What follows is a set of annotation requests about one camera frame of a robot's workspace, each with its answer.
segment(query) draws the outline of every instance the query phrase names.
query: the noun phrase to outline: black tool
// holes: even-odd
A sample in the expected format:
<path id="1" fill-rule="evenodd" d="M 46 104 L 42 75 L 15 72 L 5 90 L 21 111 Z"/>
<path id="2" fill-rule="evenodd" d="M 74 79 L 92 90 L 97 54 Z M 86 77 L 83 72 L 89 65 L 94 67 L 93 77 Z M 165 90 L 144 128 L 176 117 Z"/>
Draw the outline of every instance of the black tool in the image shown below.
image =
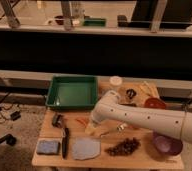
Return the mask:
<path id="1" fill-rule="evenodd" d="M 129 23 L 127 22 L 127 17 L 125 15 L 118 15 L 118 27 L 128 27 Z"/>
<path id="2" fill-rule="evenodd" d="M 0 138 L 0 144 L 4 141 L 6 141 L 6 143 L 11 146 L 16 144 L 16 138 L 11 134 L 7 134 L 4 137 Z"/>
<path id="3" fill-rule="evenodd" d="M 13 112 L 11 115 L 10 115 L 10 119 L 12 121 L 15 121 L 17 119 L 21 118 L 21 114 L 20 114 L 20 111 L 15 111 Z"/>
<path id="4" fill-rule="evenodd" d="M 63 128 L 63 127 L 64 127 L 63 115 L 55 114 L 55 115 L 53 116 L 53 119 L 52 119 L 52 125 L 53 125 L 54 127 Z"/>
<path id="5" fill-rule="evenodd" d="M 68 144 L 69 144 L 69 129 L 65 128 L 64 129 L 64 137 L 62 138 L 62 158 L 65 159 L 67 156 L 67 151 L 68 151 Z"/>
<path id="6" fill-rule="evenodd" d="M 127 96 L 129 97 L 130 100 L 132 100 L 137 95 L 136 91 L 133 90 L 133 89 L 128 89 L 126 91 L 126 94 L 127 94 Z"/>

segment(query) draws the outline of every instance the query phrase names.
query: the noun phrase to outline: small bottle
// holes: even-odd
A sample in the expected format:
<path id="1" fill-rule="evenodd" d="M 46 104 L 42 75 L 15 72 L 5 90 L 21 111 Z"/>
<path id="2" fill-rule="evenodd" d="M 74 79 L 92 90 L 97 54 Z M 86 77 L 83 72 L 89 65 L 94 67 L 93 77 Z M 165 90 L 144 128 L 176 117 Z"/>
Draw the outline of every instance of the small bottle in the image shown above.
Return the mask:
<path id="1" fill-rule="evenodd" d="M 111 90 L 118 92 L 123 83 L 123 80 L 119 76 L 112 76 L 112 77 L 110 77 L 109 82 L 110 82 Z"/>

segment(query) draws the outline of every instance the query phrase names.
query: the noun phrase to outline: blue sponge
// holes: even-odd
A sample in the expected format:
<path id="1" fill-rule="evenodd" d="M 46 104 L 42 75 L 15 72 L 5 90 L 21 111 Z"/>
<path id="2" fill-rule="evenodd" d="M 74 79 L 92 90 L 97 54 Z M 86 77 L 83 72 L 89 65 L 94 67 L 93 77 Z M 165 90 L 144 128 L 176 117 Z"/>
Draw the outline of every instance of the blue sponge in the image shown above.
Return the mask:
<path id="1" fill-rule="evenodd" d="M 41 140 L 38 143 L 36 153 L 46 155 L 57 155 L 60 149 L 59 141 L 46 141 Z"/>

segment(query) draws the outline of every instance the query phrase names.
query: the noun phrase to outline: gray cloth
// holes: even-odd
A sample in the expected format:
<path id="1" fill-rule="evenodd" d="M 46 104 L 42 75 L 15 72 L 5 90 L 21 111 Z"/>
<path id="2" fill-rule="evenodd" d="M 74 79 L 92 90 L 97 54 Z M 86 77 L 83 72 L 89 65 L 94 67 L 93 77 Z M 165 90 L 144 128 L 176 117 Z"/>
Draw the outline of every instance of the gray cloth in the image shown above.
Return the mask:
<path id="1" fill-rule="evenodd" d="M 72 146 L 72 157 L 75 160 L 95 158 L 100 154 L 101 143 L 92 138 L 77 138 Z"/>

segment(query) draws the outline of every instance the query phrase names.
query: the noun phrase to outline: orange object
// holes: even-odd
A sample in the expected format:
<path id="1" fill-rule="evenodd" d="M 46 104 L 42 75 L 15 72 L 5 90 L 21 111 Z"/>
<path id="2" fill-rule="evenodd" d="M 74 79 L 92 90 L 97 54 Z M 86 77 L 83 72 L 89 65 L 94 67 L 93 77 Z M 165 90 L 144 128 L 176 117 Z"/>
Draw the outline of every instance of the orange object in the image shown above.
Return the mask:
<path id="1" fill-rule="evenodd" d="M 167 106 L 161 99 L 151 97 L 145 101 L 144 107 L 156 108 L 156 109 L 166 109 Z"/>
<path id="2" fill-rule="evenodd" d="M 87 124 L 89 122 L 89 119 L 87 119 L 87 118 L 76 118 L 75 120 L 77 122 L 81 123 L 82 125 L 84 125 L 84 127 L 87 127 Z"/>

